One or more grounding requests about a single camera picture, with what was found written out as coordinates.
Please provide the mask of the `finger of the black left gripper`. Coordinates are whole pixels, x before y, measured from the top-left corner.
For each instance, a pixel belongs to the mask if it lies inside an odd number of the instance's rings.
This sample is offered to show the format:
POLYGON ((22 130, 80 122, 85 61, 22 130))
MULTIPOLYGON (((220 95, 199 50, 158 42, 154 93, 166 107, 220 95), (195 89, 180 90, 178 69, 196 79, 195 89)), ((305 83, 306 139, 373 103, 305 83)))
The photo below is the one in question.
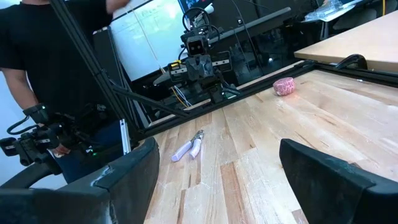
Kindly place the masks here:
POLYGON ((203 69, 204 69, 204 77, 213 77, 214 76, 214 71, 213 71, 213 64, 211 61, 211 57, 209 55, 205 55, 203 59, 203 69))
POLYGON ((194 58, 193 69, 194 69, 194 77, 196 79, 203 78, 203 76, 204 76, 204 68, 203 68, 203 63, 201 61, 201 57, 200 56, 196 56, 194 58))

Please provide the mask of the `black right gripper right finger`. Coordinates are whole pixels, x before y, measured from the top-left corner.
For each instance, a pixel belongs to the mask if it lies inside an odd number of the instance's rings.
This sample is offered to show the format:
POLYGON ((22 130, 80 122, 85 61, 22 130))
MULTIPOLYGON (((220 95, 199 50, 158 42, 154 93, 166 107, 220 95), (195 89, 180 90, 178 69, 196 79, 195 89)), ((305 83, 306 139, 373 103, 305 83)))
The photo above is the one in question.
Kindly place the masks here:
POLYGON ((282 139, 279 157, 309 223, 397 223, 397 182, 282 139))

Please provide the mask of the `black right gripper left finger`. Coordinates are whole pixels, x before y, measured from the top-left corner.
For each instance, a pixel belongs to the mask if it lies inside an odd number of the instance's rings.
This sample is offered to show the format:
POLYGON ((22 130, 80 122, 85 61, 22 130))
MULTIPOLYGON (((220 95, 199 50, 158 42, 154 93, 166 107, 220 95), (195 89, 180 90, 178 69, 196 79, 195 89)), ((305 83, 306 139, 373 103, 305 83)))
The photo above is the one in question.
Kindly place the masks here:
POLYGON ((143 223, 159 174, 154 138, 58 190, 33 189, 51 174, 32 164, 1 186, 1 223, 143 223))

